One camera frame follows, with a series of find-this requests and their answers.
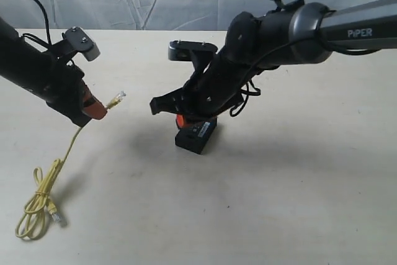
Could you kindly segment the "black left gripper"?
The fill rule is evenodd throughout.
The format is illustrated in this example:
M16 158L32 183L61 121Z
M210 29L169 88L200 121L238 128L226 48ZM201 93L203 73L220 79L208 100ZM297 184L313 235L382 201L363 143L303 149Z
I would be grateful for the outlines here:
M55 97L46 100L47 106L77 126L85 126L92 119L103 119L107 109L84 82L82 69L71 60L61 70L63 73L55 83Z

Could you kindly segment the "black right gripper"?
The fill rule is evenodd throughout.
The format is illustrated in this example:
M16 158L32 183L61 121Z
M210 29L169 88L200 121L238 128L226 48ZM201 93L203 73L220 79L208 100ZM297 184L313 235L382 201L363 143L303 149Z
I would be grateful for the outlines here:
M168 112L176 115L178 128L186 126L185 117L209 119L243 102L240 88L244 72L222 69L206 71L194 86L184 86L149 103L151 113Z

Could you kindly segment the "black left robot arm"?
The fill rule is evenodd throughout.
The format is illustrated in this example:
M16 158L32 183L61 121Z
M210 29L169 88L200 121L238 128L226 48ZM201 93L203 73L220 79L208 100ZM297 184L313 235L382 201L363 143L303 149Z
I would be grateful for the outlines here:
M68 29L62 40L41 52L1 21L1 77L84 127L92 119L103 119L107 109L84 82L83 70L72 62L78 53L87 61L100 55L96 43L80 27Z

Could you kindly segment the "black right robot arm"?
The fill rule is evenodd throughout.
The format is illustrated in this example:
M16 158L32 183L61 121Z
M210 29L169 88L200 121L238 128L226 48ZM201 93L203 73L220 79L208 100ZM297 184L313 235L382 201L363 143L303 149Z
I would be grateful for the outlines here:
M189 61L184 85L154 97L152 114L183 115L190 123L214 118L242 103L241 88L283 65L322 63L331 53L368 55L396 48L396 0L377 0L340 11L298 1L262 17L248 12L231 22L222 47L174 40L171 61Z

